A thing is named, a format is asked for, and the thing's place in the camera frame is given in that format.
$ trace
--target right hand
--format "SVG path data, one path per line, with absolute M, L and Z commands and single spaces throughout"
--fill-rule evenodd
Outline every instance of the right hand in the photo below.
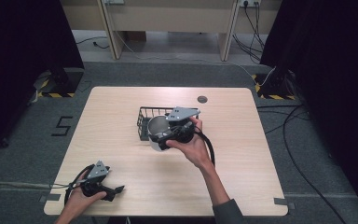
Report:
M 190 117 L 190 120 L 196 125 L 196 132 L 202 130 L 202 120 Z M 208 150 L 205 146 L 204 140 L 197 134 L 194 134 L 193 139 L 188 143 L 181 143 L 176 140 L 168 140 L 167 146 L 175 147 L 181 150 L 186 158 L 190 160 L 196 167 L 203 168 L 207 165 L 211 165 L 212 162 L 209 159 Z

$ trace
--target wooden table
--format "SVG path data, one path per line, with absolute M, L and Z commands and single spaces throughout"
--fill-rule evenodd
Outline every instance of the wooden table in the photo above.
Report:
M 208 102 L 198 102 L 206 96 Z M 110 166 L 103 181 L 125 185 L 112 202 L 98 201 L 85 215 L 213 216 L 200 171 L 179 150 L 152 149 L 138 135 L 141 106 L 196 107 L 203 131 L 211 139 L 216 170 L 227 193 L 245 216 L 284 216 L 283 199 L 269 146 L 251 92 L 245 88 L 96 87 L 92 90 L 55 183 L 66 184 L 86 166 L 102 160 Z M 45 213 L 58 215 L 58 201 L 47 201 Z

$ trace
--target power outlet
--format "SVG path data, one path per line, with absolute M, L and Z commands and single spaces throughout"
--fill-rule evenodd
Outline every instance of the power outlet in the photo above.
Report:
M 240 7 L 243 7 L 243 4 L 245 1 L 248 1 L 248 7 L 255 7 L 255 4 L 258 3 L 260 6 L 261 0 L 239 0 L 240 1 Z

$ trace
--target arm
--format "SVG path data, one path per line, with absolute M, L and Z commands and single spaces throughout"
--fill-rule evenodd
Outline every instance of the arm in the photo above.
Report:
M 68 202 L 65 207 L 62 209 L 60 216 L 55 221 L 56 224 L 67 224 L 70 223 L 75 218 L 79 217 L 90 205 L 95 203 L 98 200 L 101 200 L 106 196 L 106 192 L 98 192 L 91 197 L 86 197 L 81 188 L 74 188 L 69 197 Z
M 202 121 L 191 118 L 198 130 L 202 130 Z M 167 146 L 181 150 L 186 158 L 200 169 L 205 180 L 206 187 L 211 197 L 213 212 L 217 223 L 238 224 L 244 223 L 241 210 L 234 200 L 230 200 L 226 190 L 216 172 L 205 146 L 205 142 L 195 134 L 189 143 L 180 143 L 173 140 L 167 141 Z

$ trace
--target sleeve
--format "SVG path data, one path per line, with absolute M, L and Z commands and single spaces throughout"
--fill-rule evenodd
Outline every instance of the sleeve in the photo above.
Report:
M 244 224 L 245 218 L 234 199 L 213 206 L 216 224 Z

